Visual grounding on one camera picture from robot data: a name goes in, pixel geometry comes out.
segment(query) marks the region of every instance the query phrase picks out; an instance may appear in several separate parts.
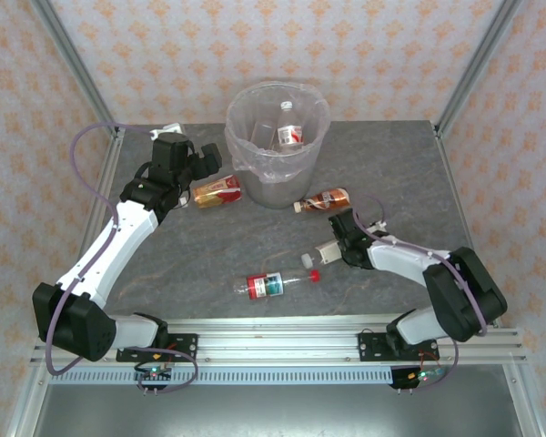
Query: marble surface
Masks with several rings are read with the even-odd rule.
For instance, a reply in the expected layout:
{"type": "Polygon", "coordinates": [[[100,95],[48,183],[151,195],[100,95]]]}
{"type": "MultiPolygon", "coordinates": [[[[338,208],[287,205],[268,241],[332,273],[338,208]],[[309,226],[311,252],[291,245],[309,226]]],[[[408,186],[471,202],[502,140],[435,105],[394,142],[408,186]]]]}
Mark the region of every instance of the marble surface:
{"type": "MultiPolygon", "coordinates": [[[[197,147],[216,142],[223,168],[193,187],[234,173],[224,125],[190,125],[197,147]]],[[[151,157],[151,141],[128,133],[111,198],[151,157]]],[[[344,187],[368,222],[388,208],[388,230],[433,249],[467,244],[460,213],[430,123],[332,123],[320,151],[309,194],[344,187]]],[[[172,211],[140,246],[107,301],[108,314],[142,311],[162,319],[311,316],[403,312],[429,305],[421,286],[388,272],[353,269],[342,261],[325,266],[321,282],[288,288],[280,297],[249,300],[233,293],[231,280],[259,272],[299,269],[300,255],[332,239],[331,212],[295,214],[263,208],[247,196],[233,204],[172,211]]]]}

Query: patterned wallpaper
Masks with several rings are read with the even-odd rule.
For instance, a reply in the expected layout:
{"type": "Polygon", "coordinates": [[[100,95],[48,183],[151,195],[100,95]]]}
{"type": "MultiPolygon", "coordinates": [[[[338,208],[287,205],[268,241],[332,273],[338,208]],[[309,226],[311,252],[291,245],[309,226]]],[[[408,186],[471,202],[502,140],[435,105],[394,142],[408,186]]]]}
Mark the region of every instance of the patterned wallpaper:
{"type": "Polygon", "coordinates": [[[501,0],[53,0],[117,120],[223,122],[307,82],[337,120],[437,120],[501,0]]]}
{"type": "MultiPolygon", "coordinates": [[[[96,121],[28,0],[0,0],[0,437],[36,338],[31,295],[74,261],[89,197],[71,174],[68,145],[96,121]]],[[[93,181],[104,132],[78,162],[93,181]]]]}
{"type": "Polygon", "coordinates": [[[546,408],[546,0],[528,0],[455,121],[450,154],[476,248],[524,329],[546,408]]]}

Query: bottle cap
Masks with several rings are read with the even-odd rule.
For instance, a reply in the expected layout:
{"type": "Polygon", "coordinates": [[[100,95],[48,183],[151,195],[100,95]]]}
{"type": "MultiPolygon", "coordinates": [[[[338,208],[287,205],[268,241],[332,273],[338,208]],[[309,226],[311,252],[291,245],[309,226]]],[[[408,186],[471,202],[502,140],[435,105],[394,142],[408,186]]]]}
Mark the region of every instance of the bottle cap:
{"type": "Polygon", "coordinates": [[[319,280],[321,279],[321,277],[319,276],[319,270],[312,270],[309,273],[309,278],[312,282],[319,282],[319,280]]]}
{"type": "Polygon", "coordinates": [[[308,253],[301,255],[301,263],[306,269],[311,269],[313,267],[313,259],[311,259],[311,256],[308,253]]]}

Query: red bottle cap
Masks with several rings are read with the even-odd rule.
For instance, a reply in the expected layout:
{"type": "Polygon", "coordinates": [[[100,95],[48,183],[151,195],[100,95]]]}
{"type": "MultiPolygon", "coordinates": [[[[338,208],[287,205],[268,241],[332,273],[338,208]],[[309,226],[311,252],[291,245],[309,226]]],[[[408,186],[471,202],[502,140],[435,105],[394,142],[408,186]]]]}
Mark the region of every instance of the red bottle cap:
{"type": "Polygon", "coordinates": [[[319,270],[312,270],[309,273],[309,278],[312,282],[319,282],[319,280],[321,279],[321,277],[319,276],[319,270]]]}

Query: transparent trash can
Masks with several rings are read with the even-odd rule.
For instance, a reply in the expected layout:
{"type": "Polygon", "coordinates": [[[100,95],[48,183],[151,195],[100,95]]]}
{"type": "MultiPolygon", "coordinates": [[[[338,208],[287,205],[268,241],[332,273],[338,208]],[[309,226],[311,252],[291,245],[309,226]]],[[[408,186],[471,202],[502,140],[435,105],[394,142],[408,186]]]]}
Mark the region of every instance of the transparent trash can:
{"type": "Polygon", "coordinates": [[[303,198],[311,185],[329,121],[328,102],[310,85],[265,82],[238,93],[228,106],[225,137],[233,168],[248,195],[268,208],[286,208],[303,198]],[[255,123],[277,123],[281,102],[288,100],[301,120],[304,146],[282,153],[252,144],[249,139],[255,123]]]}

